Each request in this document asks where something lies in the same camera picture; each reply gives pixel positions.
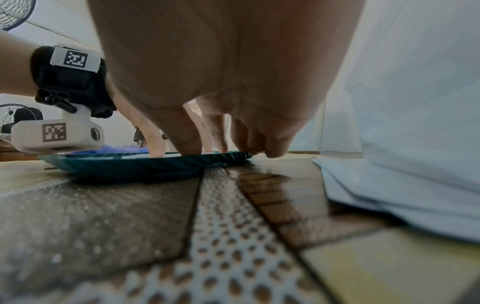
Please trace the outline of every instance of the wall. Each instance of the wall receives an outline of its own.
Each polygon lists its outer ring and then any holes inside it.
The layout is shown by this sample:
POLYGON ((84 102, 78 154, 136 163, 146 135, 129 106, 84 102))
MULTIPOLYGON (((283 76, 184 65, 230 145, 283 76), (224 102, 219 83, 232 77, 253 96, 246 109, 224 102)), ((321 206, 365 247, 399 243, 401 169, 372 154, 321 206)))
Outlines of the wall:
POLYGON ((344 87, 370 31, 387 1, 367 0, 365 4, 346 57, 326 97, 320 152, 362 150, 352 100, 350 94, 344 91, 344 87))
MULTIPOLYGON (((11 33, 39 45, 65 43, 101 51, 91 20, 55 2, 50 0, 37 1, 37 6, 29 22, 31 23, 24 23, 13 29, 11 33)), ((44 119, 59 119, 61 116, 59 109, 38 104, 33 98, 29 97, 1 94, 0 104, 4 103, 35 106, 42 111, 44 119)), ((0 108, 0 120, 6 113, 6 108, 0 108)), ((118 112, 115 112, 108 119, 92 118, 92 121, 102 126, 105 132, 105 143, 112 146, 132 144, 134 129, 131 123, 118 112)))

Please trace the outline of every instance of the black wrist strap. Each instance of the black wrist strap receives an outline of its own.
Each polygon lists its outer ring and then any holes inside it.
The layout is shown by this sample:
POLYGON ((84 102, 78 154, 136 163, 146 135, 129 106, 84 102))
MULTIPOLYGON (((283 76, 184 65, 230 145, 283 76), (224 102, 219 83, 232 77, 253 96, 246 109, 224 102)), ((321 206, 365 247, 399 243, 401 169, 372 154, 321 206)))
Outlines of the black wrist strap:
POLYGON ((76 112, 75 104, 87 106, 92 117, 108 118, 116 110, 105 87, 107 67, 101 59, 97 72, 50 64, 54 47, 36 49, 30 58, 30 70, 38 86, 35 100, 64 111, 76 112))

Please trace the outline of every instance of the fan grille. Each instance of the fan grille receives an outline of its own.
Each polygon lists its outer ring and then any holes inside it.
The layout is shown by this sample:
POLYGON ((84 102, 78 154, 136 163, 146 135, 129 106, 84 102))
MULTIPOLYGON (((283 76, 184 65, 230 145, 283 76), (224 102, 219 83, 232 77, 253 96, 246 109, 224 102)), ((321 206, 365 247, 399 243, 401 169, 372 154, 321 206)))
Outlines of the fan grille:
POLYGON ((35 0, 0 0, 0 29, 11 30, 32 13, 35 0))

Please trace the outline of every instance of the white plastic mount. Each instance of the white plastic mount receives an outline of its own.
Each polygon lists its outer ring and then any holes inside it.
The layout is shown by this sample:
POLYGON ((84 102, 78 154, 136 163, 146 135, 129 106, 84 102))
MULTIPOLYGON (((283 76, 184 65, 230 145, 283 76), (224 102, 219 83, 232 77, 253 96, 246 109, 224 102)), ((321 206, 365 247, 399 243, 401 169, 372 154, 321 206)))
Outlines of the white plastic mount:
POLYGON ((105 143, 101 126, 90 121, 88 107, 74 104, 77 112, 62 111, 61 119, 29 120, 11 129, 11 143, 19 151, 54 154, 101 148, 105 143))

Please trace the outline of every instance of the blue plate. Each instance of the blue plate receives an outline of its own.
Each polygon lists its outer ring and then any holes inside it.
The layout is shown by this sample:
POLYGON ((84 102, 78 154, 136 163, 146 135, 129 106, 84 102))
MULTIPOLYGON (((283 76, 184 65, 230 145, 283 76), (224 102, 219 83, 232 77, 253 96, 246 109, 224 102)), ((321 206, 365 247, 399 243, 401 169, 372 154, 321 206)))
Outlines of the blue plate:
POLYGON ((251 157, 248 152, 230 152, 189 156, 167 153, 164 158, 149 158, 147 153, 44 155, 39 158, 76 175, 112 180, 192 172, 218 163, 237 164, 251 157))

